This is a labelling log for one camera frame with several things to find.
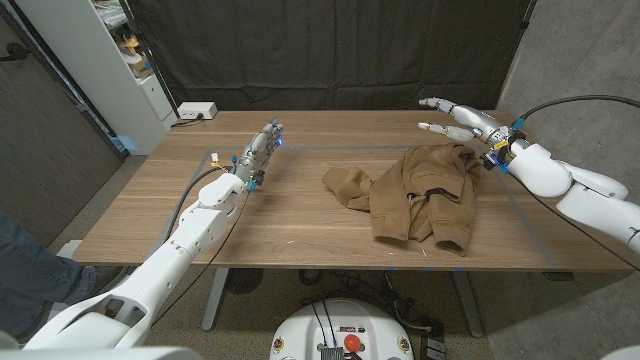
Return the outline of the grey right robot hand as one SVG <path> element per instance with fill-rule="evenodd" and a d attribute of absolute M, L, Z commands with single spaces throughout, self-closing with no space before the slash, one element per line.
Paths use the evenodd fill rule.
<path fill-rule="evenodd" d="M 499 123 L 484 111 L 446 99 L 425 98 L 419 100 L 418 104 L 446 113 L 458 123 L 458 126 L 452 126 L 419 122 L 420 129 L 444 135 L 457 142 L 480 140 L 490 146 L 489 152 L 481 156 L 482 161 L 489 167 L 507 167 L 512 159 L 510 145 L 516 140 L 515 129 Z"/>

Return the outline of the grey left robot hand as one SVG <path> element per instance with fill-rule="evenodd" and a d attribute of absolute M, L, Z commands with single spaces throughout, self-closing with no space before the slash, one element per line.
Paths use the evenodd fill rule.
<path fill-rule="evenodd" d="M 274 117 L 251 139 L 235 163 L 233 173 L 245 182 L 249 192 L 263 184 L 269 159 L 282 145 L 282 133 L 283 125 Z"/>

